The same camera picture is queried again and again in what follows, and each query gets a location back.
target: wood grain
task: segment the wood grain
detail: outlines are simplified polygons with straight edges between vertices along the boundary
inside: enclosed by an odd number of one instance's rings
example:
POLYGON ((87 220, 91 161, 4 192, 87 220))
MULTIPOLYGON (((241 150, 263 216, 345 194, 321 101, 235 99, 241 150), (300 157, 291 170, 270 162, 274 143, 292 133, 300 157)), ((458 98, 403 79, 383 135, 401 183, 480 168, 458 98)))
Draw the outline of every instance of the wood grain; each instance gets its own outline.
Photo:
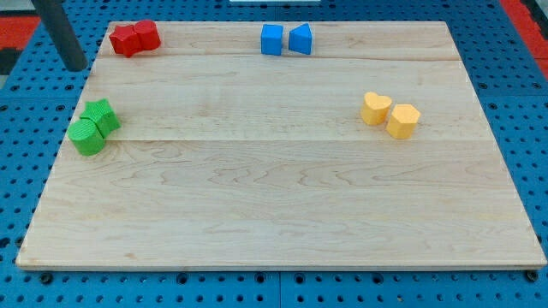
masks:
POLYGON ((104 41, 75 114, 108 97, 122 128, 93 157, 63 141, 17 264, 147 271, 546 263, 444 23, 313 23, 310 57, 261 56, 261 26, 158 23, 163 46, 131 59, 104 41), (370 90, 421 111, 412 139, 362 122, 370 90))

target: green textured block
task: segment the green textured block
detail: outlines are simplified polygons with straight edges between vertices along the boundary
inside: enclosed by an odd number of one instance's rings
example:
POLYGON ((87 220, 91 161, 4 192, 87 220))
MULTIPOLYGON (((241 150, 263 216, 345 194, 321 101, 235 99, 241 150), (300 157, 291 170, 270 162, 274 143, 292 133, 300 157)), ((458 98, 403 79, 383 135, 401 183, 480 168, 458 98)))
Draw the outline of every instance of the green textured block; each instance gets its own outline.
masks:
POLYGON ((93 121, 105 139, 112 131, 120 128, 118 117, 106 98, 96 102, 86 102, 86 109, 80 115, 80 119, 93 121))
POLYGON ((81 119, 68 127, 68 138, 83 156, 99 153, 104 148, 104 138, 91 120, 81 119))

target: blue pegboard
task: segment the blue pegboard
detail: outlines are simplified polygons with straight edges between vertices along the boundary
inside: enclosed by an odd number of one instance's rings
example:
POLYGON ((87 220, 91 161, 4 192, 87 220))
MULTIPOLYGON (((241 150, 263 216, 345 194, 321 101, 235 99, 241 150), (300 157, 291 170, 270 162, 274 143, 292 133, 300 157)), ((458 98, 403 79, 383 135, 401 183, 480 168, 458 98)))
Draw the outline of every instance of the blue pegboard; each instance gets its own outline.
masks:
MULTIPOLYGON (((495 0, 68 0, 92 60, 109 21, 446 21, 541 245, 548 248, 548 84, 495 0)), ((459 273, 43 273, 18 245, 89 69, 70 73, 40 26, 0 90, 0 307, 548 306, 548 270, 459 273)))

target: plastic block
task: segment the plastic block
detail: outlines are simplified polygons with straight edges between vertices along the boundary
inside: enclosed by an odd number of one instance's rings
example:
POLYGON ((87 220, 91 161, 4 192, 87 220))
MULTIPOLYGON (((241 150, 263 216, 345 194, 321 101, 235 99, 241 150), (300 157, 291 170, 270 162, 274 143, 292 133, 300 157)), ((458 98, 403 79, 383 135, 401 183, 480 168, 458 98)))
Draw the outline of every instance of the plastic block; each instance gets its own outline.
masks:
POLYGON ((289 32, 289 50, 310 55, 312 52, 312 31, 310 26, 302 24, 289 32))
POLYGON ((378 125, 386 120, 391 105, 392 98, 367 92, 363 98, 361 118, 367 125, 378 125))
POLYGON ((392 110, 386 131, 396 139, 407 139, 413 134, 420 112, 411 104, 397 104, 392 110))
POLYGON ((263 55, 282 55, 283 26, 263 25, 260 34, 260 52, 263 55))
POLYGON ((86 109, 80 115, 80 119, 93 121, 103 138, 120 128, 120 122, 106 98, 97 102, 86 102, 86 109))
POLYGON ((131 57, 134 53, 143 50, 133 25, 116 26, 114 32, 109 35, 109 39, 114 52, 126 57, 131 57))
POLYGON ((154 21, 139 21, 134 25, 134 30, 139 36, 140 45, 143 50, 155 50, 160 46, 160 36, 154 21))
POLYGON ((97 154, 104 148, 103 136, 91 120, 80 119, 72 123, 67 134, 76 150, 83 156, 97 154))

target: black metal rod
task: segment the black metal rod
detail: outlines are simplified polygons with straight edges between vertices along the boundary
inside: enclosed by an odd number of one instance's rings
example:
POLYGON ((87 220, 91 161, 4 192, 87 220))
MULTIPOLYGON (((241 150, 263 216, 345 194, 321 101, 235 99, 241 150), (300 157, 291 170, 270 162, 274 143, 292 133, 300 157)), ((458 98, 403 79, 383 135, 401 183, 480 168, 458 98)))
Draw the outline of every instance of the black metal rod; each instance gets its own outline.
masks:
POLYGON ((86 55, 70 26, 61 0, 32 1, 67 70, 79 72, 87 68, 86 55))

